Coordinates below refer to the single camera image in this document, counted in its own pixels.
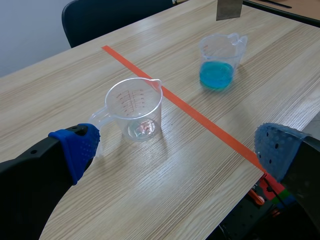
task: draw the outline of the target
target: red component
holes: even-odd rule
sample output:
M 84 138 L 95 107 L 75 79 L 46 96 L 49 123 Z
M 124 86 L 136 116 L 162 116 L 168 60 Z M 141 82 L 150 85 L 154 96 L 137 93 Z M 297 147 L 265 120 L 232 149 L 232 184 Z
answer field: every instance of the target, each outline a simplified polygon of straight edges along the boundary
M 263 180 L 263 179 L 267 179 L 268 182 L 270 183 L 271 187 L 273 188 L 273 190 L 279 195 L 284 189 L 285 187 L 282 186 L 280 183 L 278 183 L 270 174 L 265 173 L 261 178 L 260 178 L 260 183 L 259 183 L 259 187 L 262 188 L 263 190 L 263 194 L 265 195 L 265 197 L 271 201 L 272 199 L 274 199 L 276 197 L 276 195 L 273 192 L 267 191 L 267 183 Z

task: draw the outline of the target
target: plastic measuring cup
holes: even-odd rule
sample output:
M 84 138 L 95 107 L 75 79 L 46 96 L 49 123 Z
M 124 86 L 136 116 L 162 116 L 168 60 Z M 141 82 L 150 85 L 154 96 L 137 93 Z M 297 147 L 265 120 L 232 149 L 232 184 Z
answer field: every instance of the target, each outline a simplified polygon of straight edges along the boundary
M 202 54 L 200 81 L 207 87 L 224 89 L 235 74 L 245 54 L 248 37 L 238 33 L 213 34 L 200 41 Z
M 149 140 L 161 129 L 161 86 L 159 79 L 142 77 L 118 82 L 106 94 L 104 107 L 90 117 L 89 123 L 100 130 L 116 121 L 129 139 Z

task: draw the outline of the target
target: measuring cup with blue liquid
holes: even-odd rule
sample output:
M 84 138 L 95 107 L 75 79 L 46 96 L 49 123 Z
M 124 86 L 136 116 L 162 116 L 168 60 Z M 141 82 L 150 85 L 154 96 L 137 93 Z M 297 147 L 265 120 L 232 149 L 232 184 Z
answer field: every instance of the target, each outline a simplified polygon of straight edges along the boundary
M 200 41 L 200 81 L 213 89 L 224 89 L 232 81 L 245 54 L 248 37 L 238 33 L 213 34 Z

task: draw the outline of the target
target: blue liquid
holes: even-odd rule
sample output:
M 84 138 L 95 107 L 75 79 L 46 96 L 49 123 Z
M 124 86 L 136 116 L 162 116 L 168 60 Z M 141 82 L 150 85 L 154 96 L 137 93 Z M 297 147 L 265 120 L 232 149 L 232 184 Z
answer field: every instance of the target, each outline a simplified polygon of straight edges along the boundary
M 206 61 L 200 68 L 200 81 L 207 87 L 224 89 L 233 78 L 234 68 L 222 61 Z

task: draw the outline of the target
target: metal plate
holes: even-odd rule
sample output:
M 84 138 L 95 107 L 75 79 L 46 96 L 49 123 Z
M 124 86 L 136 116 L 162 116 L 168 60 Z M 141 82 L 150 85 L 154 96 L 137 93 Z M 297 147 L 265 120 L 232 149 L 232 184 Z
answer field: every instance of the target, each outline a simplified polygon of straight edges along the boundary
M 239 18 L 243 0 L 218 0 L 216 20 Z

